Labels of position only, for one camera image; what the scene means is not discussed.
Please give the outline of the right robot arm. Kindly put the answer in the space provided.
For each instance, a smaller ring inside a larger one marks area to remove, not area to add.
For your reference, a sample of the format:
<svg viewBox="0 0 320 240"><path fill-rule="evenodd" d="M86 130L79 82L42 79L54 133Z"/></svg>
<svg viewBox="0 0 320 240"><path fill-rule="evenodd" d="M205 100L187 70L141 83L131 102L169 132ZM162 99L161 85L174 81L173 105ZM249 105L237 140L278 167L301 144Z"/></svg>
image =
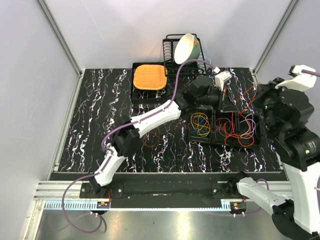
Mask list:
<svg viewBox="0 0 320 240"><path fill-rule="evenodd" d="M320 138L306 127L314 112L303 90L277 77L260 84L253 105L262 110L267 138L275 145L292 199L276 195L241 172L227 185L232 198L244 196L265 210L277 230L292 240L320 238Z"/></svg>

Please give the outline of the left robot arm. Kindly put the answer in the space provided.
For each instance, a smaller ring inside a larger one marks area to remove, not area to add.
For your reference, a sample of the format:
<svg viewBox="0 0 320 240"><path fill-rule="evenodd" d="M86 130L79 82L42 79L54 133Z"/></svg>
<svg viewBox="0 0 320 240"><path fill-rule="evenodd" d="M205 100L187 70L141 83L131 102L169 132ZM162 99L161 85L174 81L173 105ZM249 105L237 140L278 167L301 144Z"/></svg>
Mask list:
<svg viewBox="0 0 320 240"><path fill-rule="evenodd" d="M206 75L196 77L184 90L173 93L173 98L141 115L122 116L120 125L103 139L110 146L102 145L106 156L101 166L90 177L90 192L97 198L108 193L108 186L122 162L128 158L136 145L151 130L180 117L184 117L200 105L218 107L222 101L224 83L231 79L228 71L223 71L211 80Z"/></svg>

